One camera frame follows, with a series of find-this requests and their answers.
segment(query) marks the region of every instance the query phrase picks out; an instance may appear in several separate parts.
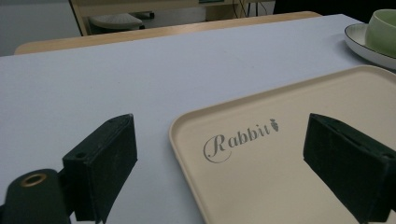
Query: floor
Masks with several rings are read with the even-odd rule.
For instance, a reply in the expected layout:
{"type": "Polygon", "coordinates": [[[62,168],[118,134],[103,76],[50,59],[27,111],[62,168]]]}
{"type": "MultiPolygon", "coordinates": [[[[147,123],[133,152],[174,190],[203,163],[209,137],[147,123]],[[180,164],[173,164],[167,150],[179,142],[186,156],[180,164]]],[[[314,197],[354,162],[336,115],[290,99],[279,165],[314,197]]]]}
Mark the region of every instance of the floor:
{"type": "MultiPolygon", "coordinates": [[[[275,2],[262,2],[257,6],[259,16],[271,15],[274,11],[275,2]]],[[[248,14],[248,8],[244,8],[246,14],[248,14]]],[[[183,9],[172,9],[163,11],[154,11],[154,19],[149,18],[148,13],[133,14],[137,18],[141,19],[146,29],[155,27],[164,27],[172,25],[189,24],[196,22],[205,22],[205,8],[204,7],[192,7],[183,9]]],[[[256,6],[251,4],[249,17],[256,16],[256,6]]],[[[102,33],[116,32],[111,30],[99,29],[92,26],[92,33],[95,35],[102,33]]]]}

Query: chair backrest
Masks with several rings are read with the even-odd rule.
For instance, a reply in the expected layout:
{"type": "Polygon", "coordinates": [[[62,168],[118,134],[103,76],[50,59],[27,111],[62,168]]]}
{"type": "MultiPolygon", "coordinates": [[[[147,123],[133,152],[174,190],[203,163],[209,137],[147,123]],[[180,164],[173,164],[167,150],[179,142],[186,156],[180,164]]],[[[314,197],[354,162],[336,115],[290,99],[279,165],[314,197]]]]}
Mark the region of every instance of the chair backrest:
{"type": "Polygon", "coordinates": [[[345,14],[348,17],[367,23],[373,12],[381,8],[396,8],[396,0],[276,0],[274,14],[314,11],[323,16],[345,14]]]}

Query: mounting hole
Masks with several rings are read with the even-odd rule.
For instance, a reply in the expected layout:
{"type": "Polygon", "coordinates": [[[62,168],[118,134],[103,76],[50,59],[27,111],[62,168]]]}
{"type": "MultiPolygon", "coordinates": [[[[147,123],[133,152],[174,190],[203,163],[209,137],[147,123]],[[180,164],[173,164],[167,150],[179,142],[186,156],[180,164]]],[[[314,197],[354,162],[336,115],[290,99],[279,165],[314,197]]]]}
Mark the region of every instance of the mounting hole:
{"type": "Polygon", "coordinates": [[[382,153],[382,157],[390,160],[395,159],[395,156],[390,153],[382,153]]]}
{"type": "Polygon", "coordinates": [[[21,186],[24,188],[30,188],[32,186],[38,185],[39,183],[43,182],[46,178],[47,178],[46,174],[29,175],[22,180],[21,186]]]}
{"type": "Polygon", "coordinates": [[[87,153],[85,153],[85,152],[79,152],[79,153],[76,155],[76,158],[82,159],[82,158],[84,158],[85,156],[87,156],[87,153]]]}

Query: tray rim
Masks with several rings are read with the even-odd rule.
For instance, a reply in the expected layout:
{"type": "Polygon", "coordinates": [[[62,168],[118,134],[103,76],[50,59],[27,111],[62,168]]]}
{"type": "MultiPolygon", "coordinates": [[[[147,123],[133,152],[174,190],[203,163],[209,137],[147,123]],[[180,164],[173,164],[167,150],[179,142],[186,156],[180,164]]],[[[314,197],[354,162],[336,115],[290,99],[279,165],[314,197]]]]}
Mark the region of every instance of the tray rim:
{"type": "Polygon", "coordinates": [[[329,79],[329,78],[332,78],[334,76],[339,76],[339,77],[348,76],[351,73],[356,73],[356,72],[359,72],[359,71],[371,72],[371,73],[374,73],[375,75],[378,75],[378,76],[381,76],[381,77],[393,78],[395,83],[396,83],[396,74],[394,74],[394,73],[390,72],[389,70],[387,70],[385,68],[382,68],[382,67],[364,64],[364,65],[358,65],[358,66],[355,66],[355,67],[352,67],[352,68],[340,70],[340,71],[337,71],[337,72],[333,72],[333,73],[330,73],[330,74],[327,74],[327,75],[323,75],[323,76],[320,76],[320,77],[311,77],[311,78],[303,79],[303,80],[300,80],[300,81],[297,81],[297,82],[293,82],[293,83],[290,83],[290,84],[287,84],[287,85],[274,87],[274,88],[266,90],[266,91],[255,92],[255,93],[252,93],[252,94],[249,94],[249,95],[245,95],[245,96],[242,96],[242,97],[237,97],[237,98],[233,98],[231,100],[219,102],[217,104],[208,105],[208,106],[205,106],[205,107],[201,107],[201,108],[198,108],[198,109],[194,109],[194,110],[188,111],[186,113],[181,114],[177,118],[175,118],[173,120],[170,128],[169,128],[168,137],[169,137],[169,140],[171,142],[172,149],[173,149],[173,151],[175,153],[175,156],[177,158],[177,162],[179,163],[179,165],[181,167],[181,171],[183,172],[183,175],[184,175],[184,177],[186,178],[186,180],[188,182],[188,185],[189,185],[189,188],[191,190],[191,193],[192,193],[192,195],[194,197],[195,202],[197,203],[197,205],[198,205],[198,207],[200,209],[200,213],[203,216],[203,218],[205,220],[205,223],[210,223],[208,213],[206,212],[206,209],[205,209],[205,207],[203,205],[203,202],[200,199],[200,197],[199,197],[199,195],[198,195],[198,193],[197,193],[197,191],[196,191],[196,189],[195,189],[195,187],[193,185],[193,180],[191,179],[191,177],[188,174],[188,170],[187,170],[188,168],[186,167],[185,162],[181,159],[179,150],[177,148],[177,143],[176,143],[175,138],[174,138],[174,135],[175,135],[174,132],[177,129],[177,126],[178,126],[179,123],[183,123],[185,118],[188,118],[189,116],[193,116],[194,114],[200,113],[200,112],[205,111],[205,110],[207,110],[209,108],[232,106],[232,104],[238,104],[241,101],[248,100],[248,99],[254,98],[254,97],[258,97],[260,95],[269,96],[271,94],[277,93],[278,91],[279,92],[285,91],[286,89],[298,89],[300,86],[306,85],[306,83],[309,83],[309,82],[319,82],[322,79],[329,79]]]}

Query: cable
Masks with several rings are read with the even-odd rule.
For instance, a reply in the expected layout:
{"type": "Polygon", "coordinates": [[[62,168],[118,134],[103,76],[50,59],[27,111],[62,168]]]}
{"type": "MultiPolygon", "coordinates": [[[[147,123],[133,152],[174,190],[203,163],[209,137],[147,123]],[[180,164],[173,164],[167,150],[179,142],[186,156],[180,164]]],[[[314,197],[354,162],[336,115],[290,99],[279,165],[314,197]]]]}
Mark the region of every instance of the cable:
{"type": "Polygon", "coordinates": [[[236,9],[235,9],[235,1],[233,0],[233,14],[235,14],[235,17],[238,19],[238,14],[236,13],[236,9]]]}
{"type": "Polygon", "coordinates": [[[247,14],[247,12],[245,11],[244,5],[242,4],[242,0],[239,0],[239,4],[241,4],[241,8],[242,8],[242,10],[244,11],[245,17],[247,18],[247,17],[248,17],[248,14],[247,14]]]}
{"type": "Polygon", "coordinates": [[[264,8],[264,11],[265,11],[265,15],[268,15],[268,11],[267,11],[267,8],[262,4],[262,2],[260,2],[260,5],[262,5],[262,8],[264,8]]]}
{"type": "Polygon", "coordinates": [[[250,17],[250,3],[247,4],[247,16],[250,17]]]}

